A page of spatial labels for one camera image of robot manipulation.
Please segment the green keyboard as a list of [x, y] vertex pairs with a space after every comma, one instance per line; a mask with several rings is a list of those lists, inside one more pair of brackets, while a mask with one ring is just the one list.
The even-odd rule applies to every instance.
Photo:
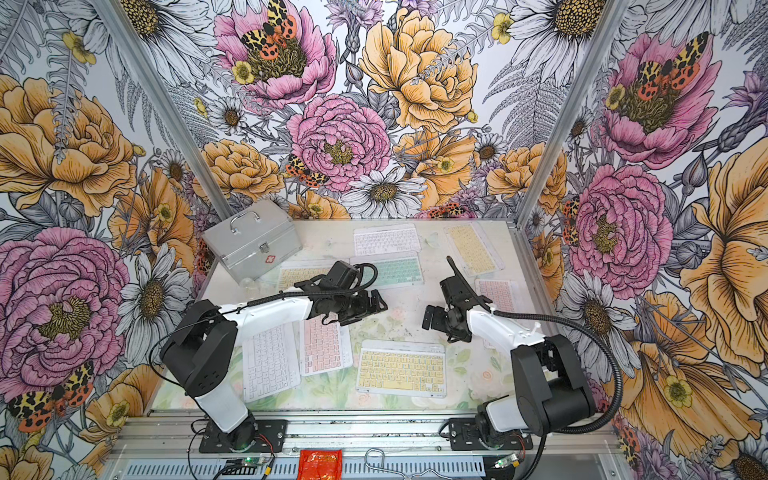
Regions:
[[422, 285], [424, 277], [416, 252], [399, 252], [353, 257], [355, 264], [372, 264], [377, 269], [374, 289], [401, 288]]

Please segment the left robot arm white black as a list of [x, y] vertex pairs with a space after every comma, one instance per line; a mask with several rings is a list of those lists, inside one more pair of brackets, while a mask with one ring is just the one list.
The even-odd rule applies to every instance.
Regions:
[[371, 263], [338, 260], [327, 273], [270, 296], [232, 307], [197, 301], [157, 343], [160, 363], [223, 435], [223, 446], [244, 452], [257, 440], [257, 422], [227, 380], [235, 348], [275, 327], [317, 317], [346, 326], [384, 312], [388, 305], [373, 288], [377, 278]]

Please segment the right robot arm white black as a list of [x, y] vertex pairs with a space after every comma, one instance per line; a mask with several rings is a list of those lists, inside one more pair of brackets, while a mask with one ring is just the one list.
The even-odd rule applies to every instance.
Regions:
[[513, 432], [545, 437], [603, 426], [603, 418], [592, 418], [595, 400], [573, 344], [542, 332], [541, 323], [557, 317], [499, 310], [458, 276], [441, 281], [440, 288], [445, 305], [427, 306], [422, 328], [444, 333], [451, 343], [478, 337], [506, 354], [512, 366], [514, 392], [478, 408], [475, 424], [483, 442], [496, 447]]

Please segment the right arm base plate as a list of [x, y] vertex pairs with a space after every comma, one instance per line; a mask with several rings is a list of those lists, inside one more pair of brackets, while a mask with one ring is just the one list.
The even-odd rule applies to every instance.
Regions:
[[530, 435], [519, 430], [488, 434], [481, 437], [480, 429], [473, 418], [450, 418], [439, 431], [442, 438], [448, 440], [452, 451], [529, 451], [533, 448]]

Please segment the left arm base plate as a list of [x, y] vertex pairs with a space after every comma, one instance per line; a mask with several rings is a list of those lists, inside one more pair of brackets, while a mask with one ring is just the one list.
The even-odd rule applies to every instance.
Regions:
[[285, 420], [257, 420], [248, 417], [227, 433], [210, 420], [198, 447], [200, 453], [279, 453], [286, 437]]

